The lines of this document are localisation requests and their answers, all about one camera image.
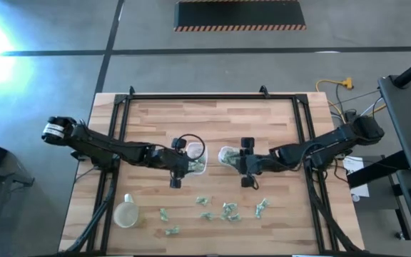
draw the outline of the wooden tabletop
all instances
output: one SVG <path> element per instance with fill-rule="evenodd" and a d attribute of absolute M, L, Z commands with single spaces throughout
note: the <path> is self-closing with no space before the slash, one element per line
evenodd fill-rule
<path fill-rule="evenodd" d="M 326 95 L 307 93 L 316 135 L 334 129 Z M 89 127 L 107 134 L 115 94 L 97 94 Z M 308 135 L 303 117 L 303 128 Z M 208 149 L 207 169 L 202 175 L 188 175 L 181 189 L 169 188 L 169 172 L 130 166 L 122 162 L 114 208 L 130 193 L 140 206 L 145 221 L 138 228 L 119 228 L 111 224 L 108 254 L 290 254 L 318 253 L 304 171 L 266 172 L 257 177 L 260 189 L 240 187 L 240 176 L 220 165 L 218 152 L 223 146 L 240 147 L 241 137 L 255 138 L 255 152 L 297 143 L 298 135 L 290 100 L 141 100 L 132 101 L 125 141 L 145 141 L 170 146 L 174 137 L 185 133 L 200 136 Z M 81 163 L 78 174 L 90 163 Z M 338 171 L 345 178 L 345 172 Z M 60 250 L 68 248 L 90 221 L 98 185 L 99 171 L 82 177 L 73 188 Z M 360 248 L 362 237 L 347 184 L 332 171 L 326 180 L 333 216 L 344 232 Z M 207 196 L 207 206 L 196 204 Z M 255 218 L 255 206 L 264 198 L 270 202 Z M 223 203 L 237 203 L 241 221 L 218 218 Z M 160 208 L 169 221 L 160 219 Z M 213 212 L 207 221 L 202 212 Z M 164 230 L 180 227 L 177 235 Z M 328 232 L 322 220 L 323 235 Z M 99 230 L 96 247 L 99 247 Z"/>

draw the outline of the white cup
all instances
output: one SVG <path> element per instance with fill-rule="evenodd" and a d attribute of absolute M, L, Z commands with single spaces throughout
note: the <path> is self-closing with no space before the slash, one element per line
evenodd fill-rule
<path fill-rule="evenodd" d="M 125 195 L 125 201 L 113 211 L 113 222 L 121 228 L 132 228 L 138 225 L 139 207 L 134 204 L 131 194 Z"/>

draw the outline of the concrete floor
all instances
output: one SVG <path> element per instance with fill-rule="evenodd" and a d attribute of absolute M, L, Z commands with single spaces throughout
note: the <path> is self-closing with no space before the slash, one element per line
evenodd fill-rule
<path fill-rule="evenodd" d="M 114 49 L 214 47 L 411 46 L 411 0 L 302 0 L 308 30 L 175 34 L 176 0 L 126 1 Z M 117 0 L 0 1 L 0 51 L 104 50 Z M 70 149 L 40 139 L 49 116 L 87 119 L 102 56 L 0 57 L 0 146 L 17 155 L 36 178 L 14 193 L 0 223 L 0 256 L 55 253 L 66 217 L 77 162 Z M 348 54 L 234 54 L 113 56 L 103 92 L 313 91 L 319 79 L 352 77 L 342 100 L 374 91 L 381 76 L 411 65 L 411 52 Z M 320 86 L 336 102 L 335 86 Z M 364 111 L 379 93 L 344 104 Z M 386 135 L 355 155 L 400 149 L 386 111 L 376 114 Z M 366 249 L 411 256 L 411 241 L 398 241 L 394 213 L 357 215 Z"/>

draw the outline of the yellow and black striped edge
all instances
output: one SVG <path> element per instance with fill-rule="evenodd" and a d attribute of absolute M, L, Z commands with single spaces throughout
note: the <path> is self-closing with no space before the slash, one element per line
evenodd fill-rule
<path fill-rule="evenodd" d="M 175 32 L 204 32 L 204 31 L 302 31 L 302 24 L 288 25 L 230 25 L 230 26 L 178 26 Z"/>

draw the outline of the black floor mat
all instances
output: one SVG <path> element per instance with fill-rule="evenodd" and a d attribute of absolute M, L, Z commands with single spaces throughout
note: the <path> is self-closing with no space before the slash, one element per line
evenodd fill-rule
<path fill-rule="evenodd" d="M 296 0 L 185 0 L 175 17 L 177 32 L 305 30 Z"/>

